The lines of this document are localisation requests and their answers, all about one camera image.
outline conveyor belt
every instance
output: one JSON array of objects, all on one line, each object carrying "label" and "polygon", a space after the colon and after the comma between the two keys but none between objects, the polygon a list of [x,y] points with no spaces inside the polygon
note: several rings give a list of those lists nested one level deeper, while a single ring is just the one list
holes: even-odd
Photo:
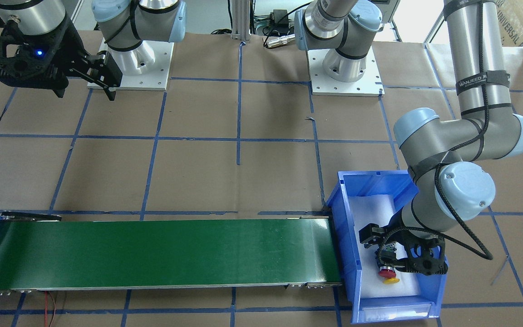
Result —
[{"label": "conveyor belt", "polygon": [[332,285],[327,219],[0,222],[0,290]]}]

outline yellow object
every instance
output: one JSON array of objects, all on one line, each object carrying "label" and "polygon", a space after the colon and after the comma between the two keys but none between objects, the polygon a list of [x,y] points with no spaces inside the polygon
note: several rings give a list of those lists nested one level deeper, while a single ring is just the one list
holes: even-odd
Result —
[{"label": "yellow object", "polygon": [[386,278],[383,282],[383,284],[396,284],[400,282],[401,280],[398,278]]}]

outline white mounting plate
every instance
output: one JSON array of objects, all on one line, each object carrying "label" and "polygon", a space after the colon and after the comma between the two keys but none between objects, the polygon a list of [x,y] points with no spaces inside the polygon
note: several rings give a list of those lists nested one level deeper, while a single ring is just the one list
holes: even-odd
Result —
[{"label": "white mounting plate", "polygon": [[[147,91],[166,91],[168,72],[171,68],[174,43],[145,41],[154,50],[155,61],[153,69],[140,75],[123,75],[120,87],[116,89],[143,89]],[[109,50],[102,39],[100,50]],[[102,89],[94,83],[88,83],[89,89]]]},{"label": "white mounting plate", "polygon": [[367,68],[365,69],[365,74],[354,83],[337,81],[326,74],[326,71],[322,68],[322,61],[328,51],[329,49],[308,50],[308,67],[312,80],[312,94],[378,97],[378,95],[385,93],[372,47],[366,56]]}]

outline tiled floor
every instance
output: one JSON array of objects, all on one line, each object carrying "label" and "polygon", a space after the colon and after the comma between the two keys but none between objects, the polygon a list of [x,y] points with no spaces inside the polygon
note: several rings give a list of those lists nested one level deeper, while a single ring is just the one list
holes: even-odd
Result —
[{"label": "tiled floor", "polygon": [[[99,32],[82,33],[89,50]],[[187,35],[159,92],[108,102],[71,80],[64,99],[0,83],[0,210],[66,221],[286,218],[322,215],[339,170],[405,169],[392,126],[419,106],[459,116],[449,48],[376,43],[386,95],[309,94],[303,52]],[[523,50],[506,49],[523,114]],[[441,319],[409,327],[523,327],[523,155],[482,162],[498,195],[470,225],[491,262],[448,245]],[[454,228],[452,235],[466,239]],[[504,270],[496,282],[502,264]],[[348,326],[343,288],[56,292],[57,327]],[[42,323],[42,294],[0,296],[0,326]]]}]

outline green conveyor belt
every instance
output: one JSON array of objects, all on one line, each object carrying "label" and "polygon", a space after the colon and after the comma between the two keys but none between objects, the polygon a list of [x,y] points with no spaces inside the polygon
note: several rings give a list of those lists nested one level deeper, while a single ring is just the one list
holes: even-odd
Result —
[{"label": "green conveyor belt", "polygon": [[340,284],[327,219],[2,222],[0,290]]}]

